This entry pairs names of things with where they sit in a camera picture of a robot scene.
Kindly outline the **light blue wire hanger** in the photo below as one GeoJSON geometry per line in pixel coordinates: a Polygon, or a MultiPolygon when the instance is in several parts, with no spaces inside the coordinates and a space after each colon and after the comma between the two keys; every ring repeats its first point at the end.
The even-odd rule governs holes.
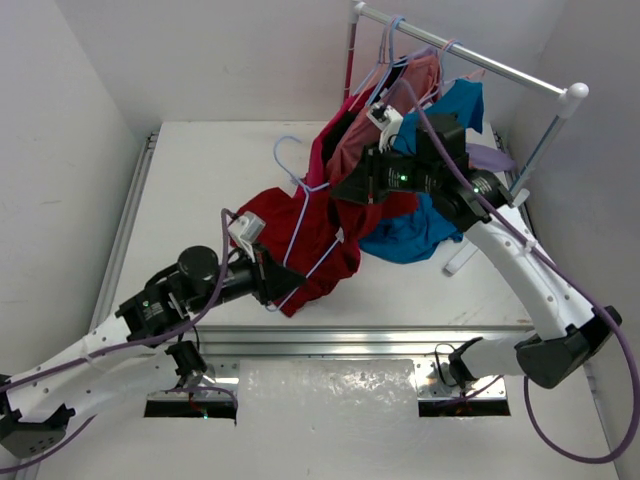
{"type": "MultiPolygon", "coordinates": [[[[283,142],[292,141],[296,144],[301,144],[302,141],[293,135],[283,135],[278,138],[272,148],[273,160],[275,163],[288,175],[289,180],[296,185],[303,192],[303,205],[301,207],[300,213],[298,215],[298,219],[296,221],[295,227],[293,229],[293,233],[291,234],[291,238],[289,240],[284,258],[283,265],[289,265],[289,258],[293,251],[293,248],[296,244],[298,235],[300,233],[302,223],[305,220],[308,207],[311,201],[311,197],[318,193],[326,190],[329,187],[329,183],[323,183],[315,187],[310,187],[301,177],[297,176],[292,170],[290,170],[286,164],[280,159],[279,149],[283,142]]],[[[305,280],[309,280],[310,277],[318,270],[318,268],[324,263],[324,261],[330,256],[330,254],[337,248],[339,244],[344,242],[344,231],[341,227],[339,227],[334,235],[335,239],[331,243],[331,245],[327,248],[324,254],[316,261],[316,263],[310,268],[310,270],[304,275],[305,280]]]]}

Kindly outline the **dark red t-shirt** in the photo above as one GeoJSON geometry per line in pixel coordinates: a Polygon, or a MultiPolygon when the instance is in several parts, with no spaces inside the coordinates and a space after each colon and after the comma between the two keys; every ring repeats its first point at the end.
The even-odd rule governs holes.
{"type": "MultiPolygon", "coordinates": [[[[280,188],[270,188],[238,209],[240,214],[253,212],[266,223],[258,241],[281,264],[303,200],[300,190],[291,195],[280,188]]],[[[291,298],[278,301],[281,312],[291,317],[307,303],[330,294],[341,280],[358,271],[359,241],[371,234],[381,220],[412,213],[417,207],[417,196],[412,193],[391,193],[383,203],[372,205],[334,199],[327,189],[314,194],[287,267],[306,274],[331,245],[339,227],[344,231],[344,242],[291,298]]]]}

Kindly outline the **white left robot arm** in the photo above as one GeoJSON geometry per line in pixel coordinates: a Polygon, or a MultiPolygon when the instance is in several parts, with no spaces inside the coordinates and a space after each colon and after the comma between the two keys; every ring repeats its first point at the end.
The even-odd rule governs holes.
{"type": "Polygon", "coordinates": [[[266,305],[305,281],[261,245],[228,267],[206,246],[187,248],[80,340],[30,371],[2,377],[2,447],[34,457],[60,444],[72,424],[199,379],[205,360],[179,337],[194,318],[247,295],[266,305]]]}

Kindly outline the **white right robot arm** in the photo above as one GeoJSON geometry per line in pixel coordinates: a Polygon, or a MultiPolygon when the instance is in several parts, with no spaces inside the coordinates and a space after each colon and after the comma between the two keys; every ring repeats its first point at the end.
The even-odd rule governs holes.
{"type": "Polygon", "coordinates": [[[394,148],[403,116],[380,108],[367,120],[377,129],[355,168],[332,196],[375,205],[394,192],[426,193],[436,211],[491,261],[529,314],[530,335],[476,337],[448,356],[442,378],[464,388],[488,375],[521,375],[552,389],[590,360],[611,337],[604,318],[584,295],[546,265],[546,253],[492,172],[471,165],[465,128],[452,114],[431,114],[437,138],[460,172],[454,174],[421,126],[416,145],[394,148]]]}

